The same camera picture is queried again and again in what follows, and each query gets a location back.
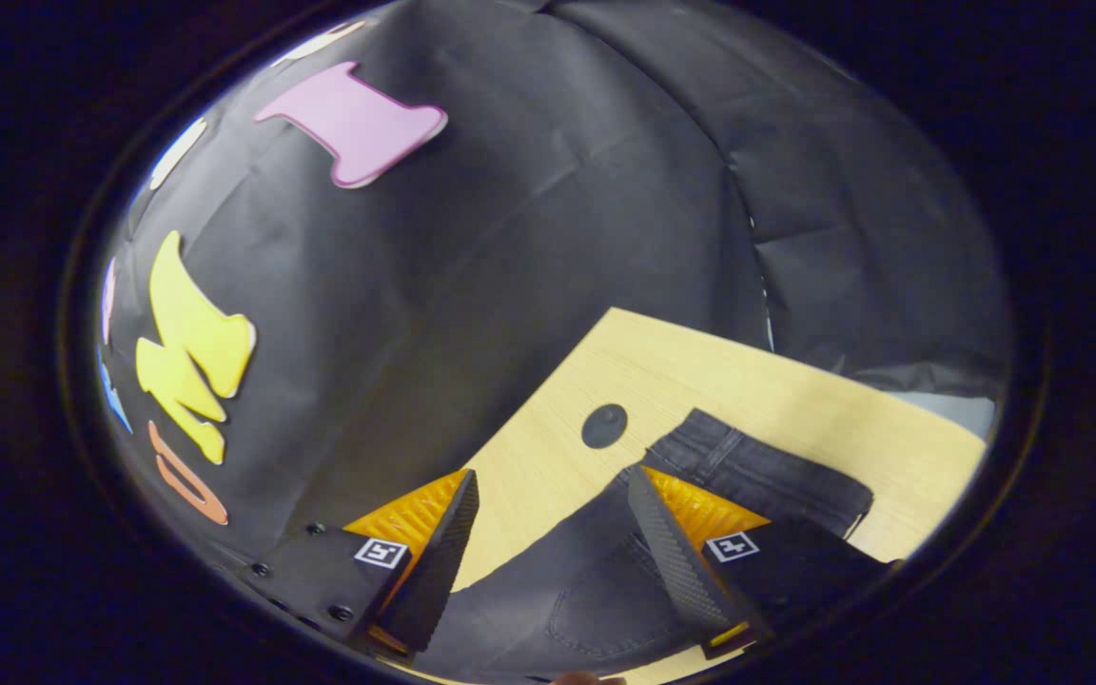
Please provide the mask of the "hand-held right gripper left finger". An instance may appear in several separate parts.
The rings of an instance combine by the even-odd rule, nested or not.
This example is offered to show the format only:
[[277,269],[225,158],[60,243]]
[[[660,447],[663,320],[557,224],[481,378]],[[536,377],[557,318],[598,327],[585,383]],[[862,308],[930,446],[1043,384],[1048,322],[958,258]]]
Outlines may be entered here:
[[479,509],[478,478],[465,468],[342,528],[308,523],[248,563],[241,581],[349,649],[414,657],[438,629]]

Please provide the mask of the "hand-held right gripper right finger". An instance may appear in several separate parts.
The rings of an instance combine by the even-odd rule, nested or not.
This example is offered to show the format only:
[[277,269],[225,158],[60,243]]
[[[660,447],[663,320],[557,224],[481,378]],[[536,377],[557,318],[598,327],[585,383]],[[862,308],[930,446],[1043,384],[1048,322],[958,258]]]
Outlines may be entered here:
[[804,632],[894,568],[813,521],[765,518],[644,465],[628,476],[628,504],[675,614],[708,659]]

